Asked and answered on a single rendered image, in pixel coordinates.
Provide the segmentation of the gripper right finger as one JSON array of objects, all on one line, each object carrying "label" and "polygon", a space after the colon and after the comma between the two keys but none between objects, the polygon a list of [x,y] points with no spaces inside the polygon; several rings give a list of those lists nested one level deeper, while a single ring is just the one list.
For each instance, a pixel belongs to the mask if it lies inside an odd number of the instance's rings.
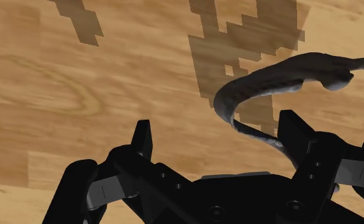
[{"label": "gripper right finger", "polygon": [[337,183],[364,187],[364,145],[315,131],[290,109],[279,114],[277,137],[296,168],[278,223],[364,224],[364,217],[332,201]]}]

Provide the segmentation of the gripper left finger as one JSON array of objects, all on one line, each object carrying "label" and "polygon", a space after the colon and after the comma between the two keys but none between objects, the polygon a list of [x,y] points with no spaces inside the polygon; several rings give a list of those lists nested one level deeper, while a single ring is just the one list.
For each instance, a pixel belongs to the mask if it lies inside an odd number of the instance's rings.
[{"label": "gripper left finger", "polygon": [[111,202],[124,201],[144,224],[198,224],[189,204],[191,182],[151,162],[149,120],[137,122],[130,144],[105,161],[77,160],[61,177],[42,224],[100,224]]}]

